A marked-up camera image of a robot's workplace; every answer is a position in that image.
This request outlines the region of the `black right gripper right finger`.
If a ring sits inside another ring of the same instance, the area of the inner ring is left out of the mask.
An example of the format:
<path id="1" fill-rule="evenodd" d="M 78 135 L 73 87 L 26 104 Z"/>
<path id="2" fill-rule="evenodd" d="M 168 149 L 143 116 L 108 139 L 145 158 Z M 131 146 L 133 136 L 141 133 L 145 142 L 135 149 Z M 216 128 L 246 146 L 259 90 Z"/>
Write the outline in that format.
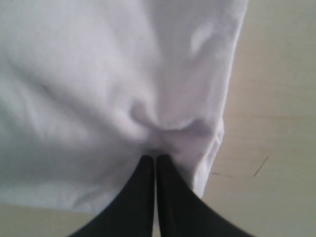
<path id="1" fill-rule="evenodd" d="M 157 203 L 162 237 L 248 237 L 209 208 L 186 184 L 168 155 L 157 158 Z"/>

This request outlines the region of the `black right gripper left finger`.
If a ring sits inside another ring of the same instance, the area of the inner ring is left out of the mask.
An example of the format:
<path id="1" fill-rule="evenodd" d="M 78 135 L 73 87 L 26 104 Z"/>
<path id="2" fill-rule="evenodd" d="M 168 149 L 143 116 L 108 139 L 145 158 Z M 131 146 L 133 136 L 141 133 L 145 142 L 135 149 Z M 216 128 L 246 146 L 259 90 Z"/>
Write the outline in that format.
<path id="1" fill-rule="evenodd" d="M 151 237 L 155 206 L 155 167 L 142 156 L 116 198 L 72 237 Z"/>

